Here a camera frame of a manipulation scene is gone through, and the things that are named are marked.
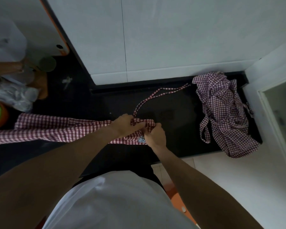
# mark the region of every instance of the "forearm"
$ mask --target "forearm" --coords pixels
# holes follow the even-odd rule
[[[0,176],[0,228],[34,228],[116,136],[103,127]]]
[[[153,150],[201,228],[262,228],[228,192],[208,177],[165,147]]]

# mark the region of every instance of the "white t-shirt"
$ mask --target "white t-shirt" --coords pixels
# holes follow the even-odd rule
[[[148,228],[197,226],[173,207],[154,181],[131,171],[112,171],[72,188],[58,202],[43,229]]]

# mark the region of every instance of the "orange bowl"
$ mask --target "orange bowl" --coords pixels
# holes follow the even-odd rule
[[[1,108],[0,127],[2,127],[8,120],[8,110],[1,102],[0,102],[0,108]]]

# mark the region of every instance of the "person's right hand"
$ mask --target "person's right hand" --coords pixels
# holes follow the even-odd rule
[[[149,133],[147,128],[141,129],[144,133],[146,144],[153,150],[157,148],[166,148],[166,137],[161,123],[156,123],[156,127]]]

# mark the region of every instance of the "person's left hand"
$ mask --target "person's left hand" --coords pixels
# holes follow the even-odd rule
[[[137,123],[135,126],[130,124],[130,121],[133,119],[132,115],[124,114],[118,119],[114,120],[108,127],[114,130],[117,134],[116,138],[122,138],[128,136],[135,131],[140,130],[145,127],[145,122]]]

